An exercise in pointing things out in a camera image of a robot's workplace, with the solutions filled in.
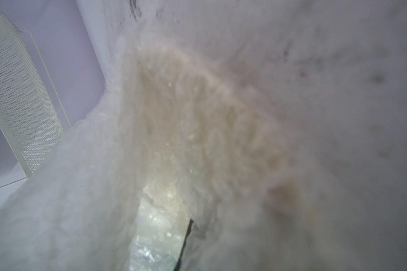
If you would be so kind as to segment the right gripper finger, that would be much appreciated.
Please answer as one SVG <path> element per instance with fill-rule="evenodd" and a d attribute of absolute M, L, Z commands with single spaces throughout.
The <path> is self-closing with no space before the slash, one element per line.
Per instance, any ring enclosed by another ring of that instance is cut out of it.
<path fill-rule="evenodd" d="M 178 258 L 178 260 L 176 262 L 176 265 L 175 265 L 175 268 L 173 269 L 173 271 L 180 271 L 180 267 L 181 267 L 181 264 L 182 264 L 182 257 L 183 257 L 183 254 L 184 254 L 187 239 L 188 239 L 188 237 L 189 237 L 189 235 L 191 233 L 191 230 L 192 230 L 192 226 L 193 226 L 193 220 L 190 219 L 189 224 L 188 224 L 188 228 L 187 228 L 187 231 L 186 231 L 186 234 L 185 234 L 185 237 L 184 237 L 184 242 L 183 242 L 183 245 L 182 245 L 182 249 L 181 249 L 179 258 Z"/>

